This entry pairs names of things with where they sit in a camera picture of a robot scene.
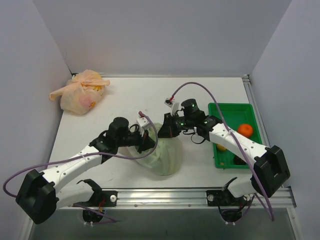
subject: plastic bag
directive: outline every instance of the plastic bag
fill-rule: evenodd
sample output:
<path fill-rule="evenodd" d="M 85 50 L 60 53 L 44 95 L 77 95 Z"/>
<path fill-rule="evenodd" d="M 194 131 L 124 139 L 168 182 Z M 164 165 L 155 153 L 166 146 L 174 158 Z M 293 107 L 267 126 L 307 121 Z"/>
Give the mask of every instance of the plastic bag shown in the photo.
<path fill-rule="evenodd" d="M 83 115 L 102 99 L 105 86 L 109 85 L 110 81 L 103 80 L 99 73 L 85 70 L 68 80 L 65 87 L 50 93 L 49 99 L 54 101 L 56 97 L 62 96 L 62 110 Z"/>
<path fill-rule="evenodd" d="M 160 123 L 156 123 L 156 130 L 159 131 L 161 128 Z M 151 139 L 155 140 L 155 131 L 153 128 L 149 130 L 149 136 Z M 136 147 L 130 146 L 127 148 L 129 153 L 133 157 L 140 157 L 145 155 L 150 151 L 144 151 L 142 153 L 138 153 Z M 180 139 L 175 138 L 159 138 L 158 145 L 155 151 L 144 158 L 137 159 L 136 161 L 142 166 L 149 169 L 156 175 L 170 175 L 177 172 L 182 164 L 183 160 L 183 148 Z"/>

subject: green tray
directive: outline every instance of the green tray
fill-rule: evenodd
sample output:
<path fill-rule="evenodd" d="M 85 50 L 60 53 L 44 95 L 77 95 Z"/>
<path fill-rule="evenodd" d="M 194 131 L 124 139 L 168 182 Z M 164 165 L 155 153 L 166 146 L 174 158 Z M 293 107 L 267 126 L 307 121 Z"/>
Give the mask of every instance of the green tray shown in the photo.
<path fill-rule="evenodd" d="M 237 130 L 241 124 L 250 124 L 253 128 L 253 134 L 249 137 L 250 140 L 261 144 L 261 137 L 254 114 L 254 109 L 248 103 L 219 103 L 218 104 L 226 124 L 233 130 Z M 215 103 L 209 103 L 209 114 L 217 118 L 221 118 Z M 234 164 L 235 155 L 229 150 L 219 151 L 216 144 L 213 144 L 215 167 L 219 169 L 248 169 L 246 165 Z"/>

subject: orange plastic bag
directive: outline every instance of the orange plastic bag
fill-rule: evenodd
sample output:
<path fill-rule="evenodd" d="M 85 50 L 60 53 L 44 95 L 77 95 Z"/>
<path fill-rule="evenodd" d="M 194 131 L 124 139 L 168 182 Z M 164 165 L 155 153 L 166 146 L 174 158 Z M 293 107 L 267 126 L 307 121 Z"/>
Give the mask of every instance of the orange plastic bag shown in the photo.
<path fill-rule="evenodd" d="M 68 80 L 65 87 L 50 93 L 49 99 L 54 101 L 61 96 L 62 110 L 83 115 L 102 99 L 105 86 L 109 85 L 110 81 L 103 80 L 99 73 L 85 70 Z"/>

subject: metal frame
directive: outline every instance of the metal frame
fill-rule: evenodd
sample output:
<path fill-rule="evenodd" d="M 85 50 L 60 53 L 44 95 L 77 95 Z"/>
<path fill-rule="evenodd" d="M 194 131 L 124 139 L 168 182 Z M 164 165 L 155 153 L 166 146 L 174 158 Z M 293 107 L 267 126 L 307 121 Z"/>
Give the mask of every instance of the metal frame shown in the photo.
<path fill-rule="evenodd" d="M 253 94 L 250 78 L 244 77 L 243 85 L 249 103 L 253 107 L 257 120 L 262 144 L 269 146 L 267 133 Z M 217 188 L 157 188 L 157 189 L 112 189 L 118 191 L 116 209 L 208 209 L 216 208 L 207 205 L 207 190 Z M 290 187 L 280 188 L 271 198 L 273 208 L 286 208 L 292 225 L 292 229 L 297 240 L 304 239 L 296 214 L 296 202 Z M 252 208 L 262 208 L 257 199 L 253 201 Z M 27 216 L 22 227 L 19 240 L 29 239 L 33 226 L 32 220 Z"/>

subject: white table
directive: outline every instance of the white table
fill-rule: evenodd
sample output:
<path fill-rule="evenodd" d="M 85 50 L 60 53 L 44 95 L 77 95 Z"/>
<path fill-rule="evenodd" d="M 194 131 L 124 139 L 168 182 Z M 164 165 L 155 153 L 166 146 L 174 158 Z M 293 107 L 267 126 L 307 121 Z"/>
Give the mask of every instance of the white table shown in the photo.
<path fill-rule="evenodd" d="M 163 123 L 164 114 L 170 112 L 164 100 L 185 82 L 205 85 L 220 103 L 248 103 L 240 77 L 111 77 L 105 95 L 84 116 L 64 112 L 56 135 L 50 162 L 70 158 L 88 145 L 102 131 L 108 129 L 115 117 L 125 117 L 133 123 L 138 111 L 144 112 L 155 123 Z M 195 98 L 201 110 L 208 113 L 210 96 L 199 86 L 187 85 L 175 99 L 182 102 Z M 133 160 L 111 158 L 102 165 L 88 170 L 69 184 L 93 179 L 102 188 L 199 188 L 222 187 L 233 177 L 250 174 L 248 169 L 218 169 L 214 164 L 213 145 L 196 145 L 190 136 L 181 135 L 183 163 L 180 170 L 170 176 L 157 176 Z"/>

